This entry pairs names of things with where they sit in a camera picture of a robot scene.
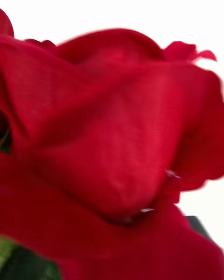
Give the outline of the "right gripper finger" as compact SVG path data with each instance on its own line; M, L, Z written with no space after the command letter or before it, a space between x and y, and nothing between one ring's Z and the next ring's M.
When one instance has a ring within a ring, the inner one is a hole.
M187 238L193 244L216 244L214 239L208 233L207 229L197 216L186 215L186 229Z

